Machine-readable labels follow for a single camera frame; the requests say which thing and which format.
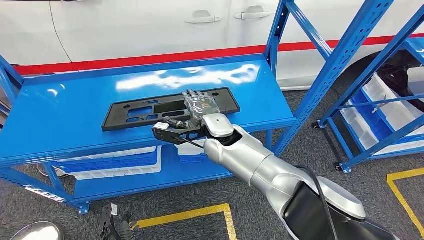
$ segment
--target blue metal shelf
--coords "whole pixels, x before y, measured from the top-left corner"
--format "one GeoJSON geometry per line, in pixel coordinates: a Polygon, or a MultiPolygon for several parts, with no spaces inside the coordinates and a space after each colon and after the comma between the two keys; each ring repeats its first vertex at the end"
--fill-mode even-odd
{"type": "Polygon", "coordinates": [[[189,88],[230,88],[240,112],[229,114],[229,120],[248,132],[266,130],[266,147],[278,156],[392,3],[366,0],[334,50],[294,0],[280,0],[263,54],[27,78],[0,56],[0,85],[12,104],[0,134],[0,178],[84,214],[92,200],[228,177],[229,172],[210,161],[180,163],[175,149],[165,145],[160,173],[78,180],[74,195],[69,195],[50,165],[56,160],[163,145],[153,137],[151,126],[102,132],[109,106],[189,88]],[[294,114],[276,82],[278,46],[290,14],[326,60],[294,114]],[[12,83],[21,85],[18,95],[12,83]],[[272,146],[272,129],[277,128],[284,131],[272,146]],[[34,163],[44,164],[53,187],[12,168],[34,163]]]}
{"type": "MultiPolygon", "coordinates": [[[[344,125],[346,126],[347,131],[352,136],[354,142],[359,147],[360,152],[361,153],[365,152],[366,150],[365,150],[364,146],[362,145],[362,143],[359,141],[358,135],[355,133],[353,128],[346,122],[346,120],[343,116],[341,116],[340,118],[341,118],[342,122],[344,123],[344,125]]],[[[333,131],[338,131],[337,128],[331,127],[331,129],[333,131]]],[[[423,135],[417,135],[417,136],[414,136],[412,139],[408,139],[406,141],[398,140],[398,141],[392,143],[391,145],[410,143],[410,142],[413,142],[413,141],[422,141],[422,140],[424,140],[424,136],[423,135]]],[[[415,148],[406,149],[406,150],[394,151],[394,152],[389,152],[389,153],[384,153],[384,154],[379,154],[379,155],[372,155],[372,156],[369,156],[369,158],[365,159],[364,162],[374,160],[374,159],[392,158],[392,157],[397,157],[397,156],[412,155],[412,154],[419,154],[419,153],[424,153],[424,147],[415,147],[415,148]]]]}
{"type": "Polygon", "coordinates": [[[101,125],[109,106],[178,94],[188,88],[230,88],[241,111],[228,118],[250,132],[285,128],[296,121],[265,60],[101,75],[99,71],[100,77],[26,80],[21,89],[24,94],[16,98],[0,135],[0,167],[161,145],[153,136],[152,126],[103,132],[101,125]],[[23,124],[22,119],[29,116],[31,120],[23,124]],[[14,147],[22,139],[31,144],[14,147]]]}
{"type": "Polygon", "coordinates": [[[329,112],[318,121],[321,128],[325,128],[325,124],[329,124],[336,138],[339,140],[343,150],[346,152],[348,161],[339,163],[340,168],[345,173],[351,172],[351,167],[364,161],[373,159],[395,157],[407,154],[415,154],[423,151],[423,147],[416,147],[412,149],[405,149],[401,151],[374,155],[375,153],[383,150],[384,148],[404,143],[412,143],[415,141],[424,140],[424,134],[408,136],[411,132],[424,125],[424,115],[418,117],[412,122],[408,123],[401,129],[395,131],[392,126],[387,122],[386,116],[377,110],[372,114],[372,110],[377,104],[392,103],[397,101],[407,101],[413,99],[423,98],[423,94],[407,97],[399,97],[397,99],[386,99],[372,102],[368,96],[363,92],[362,87],[365,85],[372,75],[398,50],[404,48],[408,50],[419,62],[424,63],[424,38],[409,38],[410,35],[424,22],[424,5],[416,12],[416,14],[406,23],[400,32],[393,38],[392,41],[381,51],[374,61],[362,72],[362,74],[354,81],[354,83],[347,89],[341,98],[330,108],[329,112]],[[352,105],[346,106],[346,103],[351,100],[352,105]],[[351,150],[347,146],[345,140],[340,134],[339,129],[334,124],[333,117],[340,114],[341,109],[357,108],[359,113],[363,116],[365,121],[378,138],[379,142],[369,149],[364,147],[359,142],[358,136],[355,134],[351,126],[343,119],[348,131],[352,135],[356,144],[360,148],[360,154],[353,156],[351,150]]]}
{"type": "Polygon", "coordinates": [[[424,65],[424,37],[410,38],[405,41],[403,47],[424,65]]]}

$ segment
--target white car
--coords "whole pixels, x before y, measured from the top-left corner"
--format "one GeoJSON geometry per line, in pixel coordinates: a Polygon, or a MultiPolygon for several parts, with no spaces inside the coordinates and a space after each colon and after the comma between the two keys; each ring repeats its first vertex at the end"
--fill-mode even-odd
{"type": "MultiPolygon", "coordinates": [[[[207,54],[260,52],[267,42],[278,3],[278,0],[0,0],[0,55],[12,64],[43,65],[152,55],[165,55],[155,60],[166,62],[207,54]]],[[[296,0],[296,3],[333,48],[364,0],[296,0]]],[[[383,49],[422,4],[422,0],[395,0],[350,64],[383,49]]],[[[424,26],[416,31],[416,36],[424,36],[422,33],[424,26]]],[[[324,64],[323,58],[292,17],[281,43],[277,66],[281,89],[308,89],[324,64]]],[[[125,59],[125,63],[131,65],[143,59],[125,59]]]]}

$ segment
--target white storage bin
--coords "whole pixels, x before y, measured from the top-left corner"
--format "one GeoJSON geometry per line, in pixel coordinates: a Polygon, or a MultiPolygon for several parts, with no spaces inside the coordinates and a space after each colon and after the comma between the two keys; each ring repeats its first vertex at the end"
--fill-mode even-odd
{"type": "MultiPolygon", "coordinates": [[[[352,102],[349,100],[346,105],[352,105],[352,102]]],[[[361,116],[358,110],[356,110],[356,108],[343,108],[340,112],[358,136],[359,142],[362,144],[364,149],[368,150],[379,142],[368,123],[361,116]]]]}
{"type": "MultiPolygon", "coordinates": [[[[369,83],[364,85],[362,89],[373,102],[398,98],[398,96],[383,82],[377,73],[374,73],[369,83]]],[[[389,102],[380,107],[380,110],[383,112],[387,122],[395,131],[403,128],[423,114],[407,101],[389,102]]],[[[421,127],[411,132],[408,136],[423,133],[424,127],[421,127]]]]}
{"type": "MultiPolygon", "coordinates": [[[[194,140],[193,142],[203,146],[205,144],[206,139],[194,140]]],[[[206,156],[203,148],[197,147],[190,143],[183,143],[180,145],[175,145],[178,149],[179,161],[182,164],[189,163],[201,163],[204,161],[208,161],[208,156],[206,156]]]]}
{"type": "Polygon", "coordinates": [[[62,160],[58,160],[57,162],[81,161],[81,160],[88,160],[88,159],[116,158],[116,157],[124,157],[124,156],[136,155],[136,154],[152,153],[155,150],[156,150],[156,147],[151,146],[151,147],[137,148],[137,149],[132,149],[132,150],[115,151],[115,152],[108,152],[108,153],[96,154],[96,155],[90,155],[90,156],[82,156],[82,157],[62,159],[62,160]]]}
{"type": "Polygon", "coordinates": [[[161,170],[162,170],[162,146],[158,146],[157,147],[157,163],[155,165],[72,172],[69,174],[73,175],[77,180],[87,180],[87,179],[111,178],[111,177],[121,177],[121,176],[128,176],[128,175],[138,175],[138,174],[152,174],[152,173],[159,173],[161,170]]]}
{"type": "MultiPolygon", "coordinates": [[[[201,140],[194,140],[193,142],[203,147],[203,144],[205,144],[205,141],[206,139],[201,139],[201,140]]],[[[180,144],[180,145],[175,145],[175,147],[178,149],[179,156],[200,155],[205,153],[203,148],[197,147],[188,142],[180,144]]]]}

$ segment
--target yellow floor line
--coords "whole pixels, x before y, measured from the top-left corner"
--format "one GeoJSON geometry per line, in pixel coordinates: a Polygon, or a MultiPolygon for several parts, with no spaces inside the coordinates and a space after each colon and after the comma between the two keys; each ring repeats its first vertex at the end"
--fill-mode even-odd
{"type": "Polygon", "coordinates": [[[229,240],[237,240],[236,229],[234,228],[233,216],[231,215],[230,205],[224,203],[221,205],[204,207],[200,209],[184,211],[166,216],[159,216],[150,219],[140,220],[133,226],[139,226],[140,228],[148,228],[161,224],[169,224],[177,221],[192,219],[200,216],[206,216],[211,214],[224,213],[226,228],[228,231],[229,240]]]}
{"type": "Polygon", "coordinates": [[[395,185],[395,180],[400,179],[406,179],[406,178],[412,178],[416,176],[424,175],[424,168],[409,170],[409,171],[402,171],[397,173],[392,173],[387,175],[387,183],[390,186],[391,190],[393,191],[394,195],[399,200],[400,204],[403,206],[403,208],[406,210],[406,212],[409,215],[409,218],[415,224],[415,226],[418,228],[419,233],[421,234],[421,237],[424,239],[424,227],[418,220],[415,213],[412,211],[411,207],[405,200],[404,196],[399,191],[398,187],[395,185]]]}

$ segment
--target blue shelf top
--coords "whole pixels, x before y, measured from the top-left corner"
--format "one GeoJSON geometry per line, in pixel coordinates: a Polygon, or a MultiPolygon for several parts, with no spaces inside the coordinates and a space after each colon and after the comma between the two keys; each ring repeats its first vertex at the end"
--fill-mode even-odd
{"type": "Polygon", "coordinates": [[[74,202],[113,198],[126,194],[166,189],[233,176],[212,162],[181,163],[174,145],[162,147],[162,170],[158,173],[77,180],[74,202]]]}
{"type": "Polygon", "coordinates": [[[162,145],[152,126],[103,132],[108,109],[112,103],[187,89],[230,88],[240,112],[228,118],[248,132],[296,121],[263,57],[189,66],[173,63],[162,70],[151,65],[132,68],[132,73],[117,68],[27,78],[0,134],[0,167],[162,145]]]}
{"type": "Polygon", "coordinates": [[[424,37],[409,38],[403,43],[403,46],[424,65],[424,37]]]}

